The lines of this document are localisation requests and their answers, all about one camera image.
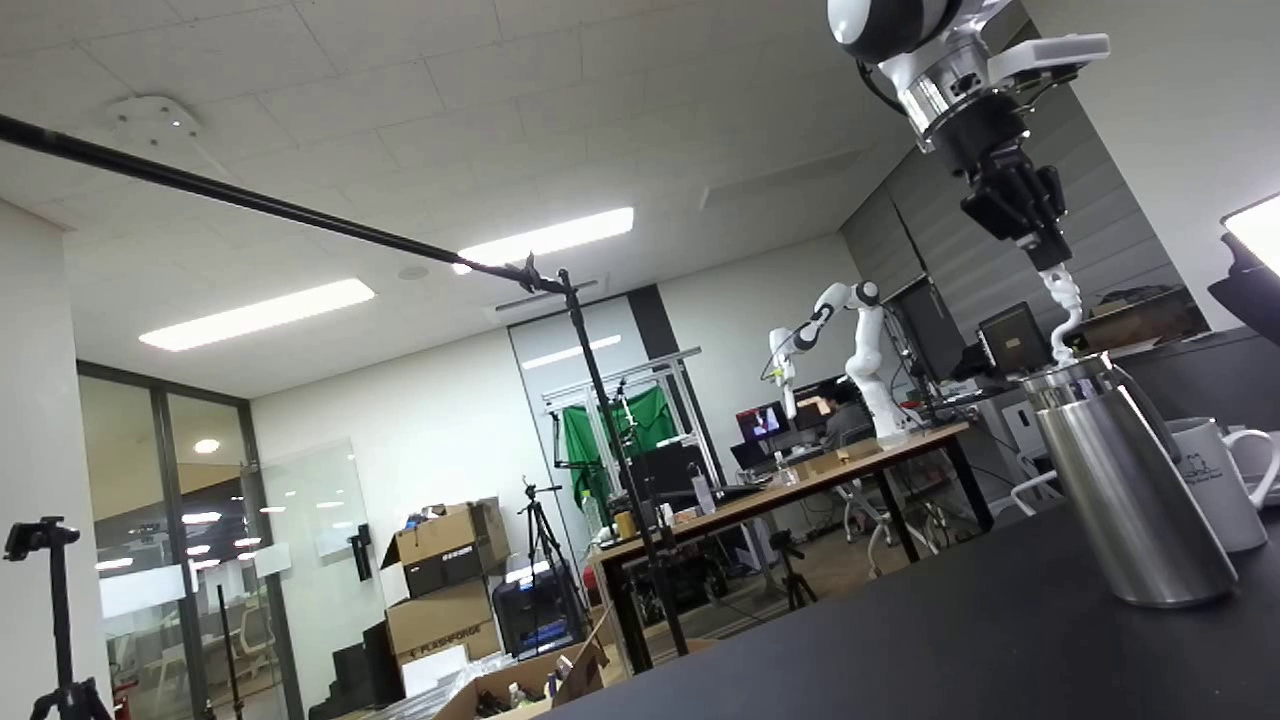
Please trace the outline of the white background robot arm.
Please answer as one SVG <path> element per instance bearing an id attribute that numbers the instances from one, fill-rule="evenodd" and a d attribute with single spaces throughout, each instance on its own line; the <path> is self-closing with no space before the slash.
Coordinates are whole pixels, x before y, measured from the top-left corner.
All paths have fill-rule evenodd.
<path id="1" fill-rule="evenodd" d="M 776 383 L 786 416 L 795 416 L 795 354 L 815 349 L 840 313 L 854 315 L 854 354 L 843 358 L 843 377 L 856 383 L 877 438 L 899 438 L 907 431 L 907 416 L 882 378 L 884 302 L 872 280 L 838 280 L 813 298 L 813 313 L 795 326 L 772 326 L 766 378 Z"/>

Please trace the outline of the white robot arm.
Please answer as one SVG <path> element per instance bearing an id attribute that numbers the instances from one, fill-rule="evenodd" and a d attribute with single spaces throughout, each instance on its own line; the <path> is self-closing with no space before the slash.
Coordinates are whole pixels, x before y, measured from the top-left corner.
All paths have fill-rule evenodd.
<path id="1" fill-rule="evenodd" d="M 998 239 L 1018 239 L 1038 272 L 1073 258 L 1061 231 L 1061 171 L 1023 151 L 1031 90 L 1073 85 L 1112 56 L 1107 31 L 991 38 L 1013 0 L 823 0 L 831 38 L 884 77 L 921 151 L 941 151 L 968 181 L 959 209 Z"/>

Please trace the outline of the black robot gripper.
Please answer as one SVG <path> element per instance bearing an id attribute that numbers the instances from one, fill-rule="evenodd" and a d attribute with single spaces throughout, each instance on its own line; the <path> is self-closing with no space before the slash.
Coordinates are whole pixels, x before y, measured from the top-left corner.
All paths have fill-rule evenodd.
<path id="1" fill-rule="evenodd" d="M 1061 235 L 1063 182 L 1023 151 L 1027 125 L 1007 96 L 983 90 L 941 125 L 950 166 L 968 181 L 959 209 L 998 239 L 1022 239 L 1038 272 L 1073 254 Z"/>

